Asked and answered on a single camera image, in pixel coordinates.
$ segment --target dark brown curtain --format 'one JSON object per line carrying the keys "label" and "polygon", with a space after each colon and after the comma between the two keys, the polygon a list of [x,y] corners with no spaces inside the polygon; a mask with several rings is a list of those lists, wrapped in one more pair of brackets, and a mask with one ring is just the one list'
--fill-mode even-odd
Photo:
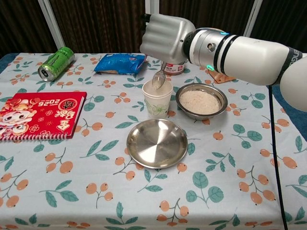
{"label": "dark brown curtain", "polygon": [[254,0],[160,0],[160,13],[243,35]]}
{"label": "dark brown curtain", "polygon": [[307,52],[307,0],[264,0],[251,37]]}
{"label": "dark brown curtain", "polygon": [[57,50],[37,0],[0,0],[0,58]]}
{"label": "dark brown curtain", "polygon": [[143,0],[50,0],[65,45],[76,53],[139,52]]}

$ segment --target blue snack bag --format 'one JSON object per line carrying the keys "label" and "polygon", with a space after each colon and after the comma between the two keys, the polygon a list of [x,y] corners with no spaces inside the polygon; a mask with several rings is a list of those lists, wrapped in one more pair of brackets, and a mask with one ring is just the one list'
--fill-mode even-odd
{"label": "blue snack bag", "polygon": [[106,54],[96,65],[95,72],[136,75],[140,72],[146,55]]}

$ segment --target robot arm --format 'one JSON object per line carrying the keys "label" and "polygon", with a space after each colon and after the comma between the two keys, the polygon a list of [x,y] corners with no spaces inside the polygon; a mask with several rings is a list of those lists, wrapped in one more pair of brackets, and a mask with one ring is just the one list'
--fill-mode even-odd
{"label": "robot arm", "polygon": [[195,29],[187,19],[145,15],[148,22],[140,51],[162,61],[192,64],[256,85],[281,84],[285,100],[307,111],[307,57],[275,42]]}

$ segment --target paper cup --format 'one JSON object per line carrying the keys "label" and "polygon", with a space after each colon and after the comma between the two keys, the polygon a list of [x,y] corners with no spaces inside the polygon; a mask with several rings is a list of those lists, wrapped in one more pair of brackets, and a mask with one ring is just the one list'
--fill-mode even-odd
{"label": "paper cup", "polygon": [[149,117],[153,119],[165,118],[173,92],[173,85],[166,80],[163,86],[156,90],[152,86],[152,80],[149,80],[143,85],[142,92]]}

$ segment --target rice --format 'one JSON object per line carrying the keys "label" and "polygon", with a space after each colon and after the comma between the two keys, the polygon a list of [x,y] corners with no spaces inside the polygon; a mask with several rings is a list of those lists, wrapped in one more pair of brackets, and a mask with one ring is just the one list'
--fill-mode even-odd
{"label": "rice", "polygon": [[211,94],[199,90],[186,91],[179,99],[187,110],[196,114],[214,114],[219,111],[219,103]]}

